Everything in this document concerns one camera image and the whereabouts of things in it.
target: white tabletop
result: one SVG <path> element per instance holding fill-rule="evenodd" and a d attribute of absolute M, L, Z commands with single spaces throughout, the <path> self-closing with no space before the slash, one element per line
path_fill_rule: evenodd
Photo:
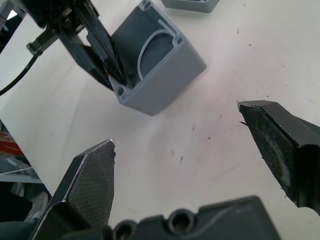
<path fill-rule="evenodd" d="M 112 34 L 139 0 L 93 3 Z M 120 105 L 60 41 L 0 98 L 1 120 L 47 189 L 54 194 L 77 154 L 113 138 L 112 226 L 257 195 L 282 239 L 318 240 L 320 217 L 285 198 L 239 123 L 237 102 L 276 101 L 320 126 L 320 1 L 221 0 L 210 14 L 155 3 L 207 63 L 160 114 Z M 41 32 L 29 16 L 23 20 L 0 55 L 0 89 L 31 59 L 25 46 Z"/>

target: gray plastic box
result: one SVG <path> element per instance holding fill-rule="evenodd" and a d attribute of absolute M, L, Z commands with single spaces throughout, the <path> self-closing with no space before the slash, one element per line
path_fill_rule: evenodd
<path fill-rule="evenodd" d="M 211 13 L 219 0 L 161 0 L 161 2 L 169 9 Z"/>
<path fill-rule="evenodd" d="M 127 75 L 109 77 L 118 101 L 148 115 L 169 105 L 206 64 L 188 39 L 149 0 L 143 0 L 112 35 Z"/>

